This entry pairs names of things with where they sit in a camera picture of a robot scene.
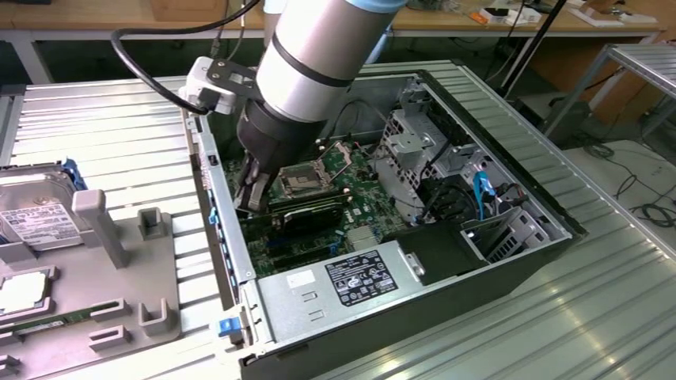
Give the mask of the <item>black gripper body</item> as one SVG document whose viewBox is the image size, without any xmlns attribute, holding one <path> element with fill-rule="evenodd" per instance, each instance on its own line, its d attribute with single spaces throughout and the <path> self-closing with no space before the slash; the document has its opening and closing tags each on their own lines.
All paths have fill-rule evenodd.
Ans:
<svg viewBox="0 0 676 380">
<path fill-rule="evenodd" d="M 247 101 L 236 125 L 236 136 L 245 149 L 241 171 L 276 174 L 297 162 L 313 144 L 327 120 L 299 122 L 283 116 L 260 101 Z"/>
</svg>

